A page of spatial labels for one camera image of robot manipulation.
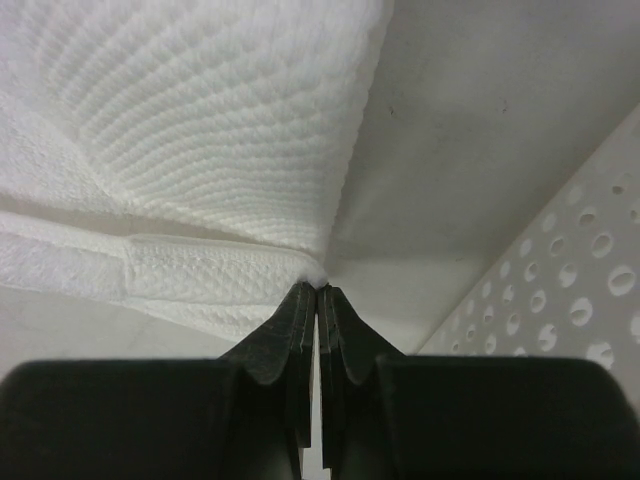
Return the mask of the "white perforated plastic basket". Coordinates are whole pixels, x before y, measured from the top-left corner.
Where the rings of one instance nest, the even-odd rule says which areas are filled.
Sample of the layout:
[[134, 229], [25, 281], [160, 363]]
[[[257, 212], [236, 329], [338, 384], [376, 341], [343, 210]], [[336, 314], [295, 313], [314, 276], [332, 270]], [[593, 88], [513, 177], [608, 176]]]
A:
[[436, 330], [439, 355], [639, 369], [639, 112], [614, 130]]

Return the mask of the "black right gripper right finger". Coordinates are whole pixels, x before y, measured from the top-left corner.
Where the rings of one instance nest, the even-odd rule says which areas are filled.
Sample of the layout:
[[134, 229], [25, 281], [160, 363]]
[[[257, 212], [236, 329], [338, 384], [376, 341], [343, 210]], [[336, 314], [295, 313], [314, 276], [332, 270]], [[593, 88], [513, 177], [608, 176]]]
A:
[[639, 423], [601, 366], [411, 356], [344, 293], [317, 300], [322, 460], [335, 479], [635, 479]]

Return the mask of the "white towel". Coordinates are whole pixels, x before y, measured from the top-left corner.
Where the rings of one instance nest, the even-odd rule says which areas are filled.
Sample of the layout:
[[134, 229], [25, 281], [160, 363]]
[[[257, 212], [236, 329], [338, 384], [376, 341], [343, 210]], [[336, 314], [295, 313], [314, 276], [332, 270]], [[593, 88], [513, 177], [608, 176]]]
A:
[[389, 1], [5, 1], [1, 282], [228, 340], [323, 261]]

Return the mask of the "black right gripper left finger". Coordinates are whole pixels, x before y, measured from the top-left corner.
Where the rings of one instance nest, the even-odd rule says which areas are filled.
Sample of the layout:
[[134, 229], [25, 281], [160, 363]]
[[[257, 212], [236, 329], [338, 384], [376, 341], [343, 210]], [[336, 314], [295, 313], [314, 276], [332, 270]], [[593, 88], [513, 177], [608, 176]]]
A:
[[32, 361], [1, 384], [5, 479], [298, 479], [315, 289], [218, 358]]

